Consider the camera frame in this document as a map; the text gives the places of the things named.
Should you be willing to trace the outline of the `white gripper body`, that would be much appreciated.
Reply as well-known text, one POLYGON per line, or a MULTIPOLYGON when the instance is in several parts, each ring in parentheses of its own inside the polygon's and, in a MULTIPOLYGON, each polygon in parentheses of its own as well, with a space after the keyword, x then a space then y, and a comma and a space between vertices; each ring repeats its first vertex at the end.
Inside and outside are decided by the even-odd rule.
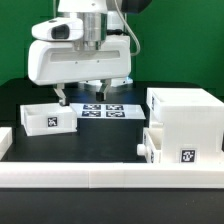
POLYGON ((131 71, 130 38, 108 36, 99 50, 76 50, 74 42, 34 41, 28 76, 37 85, 122 78, 131 71))

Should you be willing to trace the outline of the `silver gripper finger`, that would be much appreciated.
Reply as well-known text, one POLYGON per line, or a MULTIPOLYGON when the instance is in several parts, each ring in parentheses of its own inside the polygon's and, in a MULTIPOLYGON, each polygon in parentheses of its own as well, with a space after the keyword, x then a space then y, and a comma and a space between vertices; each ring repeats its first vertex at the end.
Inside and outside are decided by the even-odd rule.
POLYGON ((67 101, 66 95, 64 93, 64 88, 65 88, 65 85, 64 84, 56 84, 53 87, 55 93, 58 96, 59 104, 61 106, 67 106, 68 105, 68 101, 67 101))
POLYGON ((105 101, 108 91, 111 87, 111 79, 101 80, 101 86, 99 91, 96 93, 96 100, 97 101, 105 101))

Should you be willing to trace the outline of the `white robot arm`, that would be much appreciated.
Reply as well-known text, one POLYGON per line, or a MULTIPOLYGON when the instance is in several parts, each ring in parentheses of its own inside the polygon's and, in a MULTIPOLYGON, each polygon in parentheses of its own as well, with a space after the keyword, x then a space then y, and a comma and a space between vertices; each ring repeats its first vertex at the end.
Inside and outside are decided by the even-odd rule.
POLYGON ((52 85, 59 104, 68 101, 64 85, 98 80, 100 101, 111 81, 131 72, 130 42, 136 39, 124 19, 140 13, 152 0, 59 0, 60 17, 32 27, 35 41, 28 54, 28 76, 37 85, 52 85))

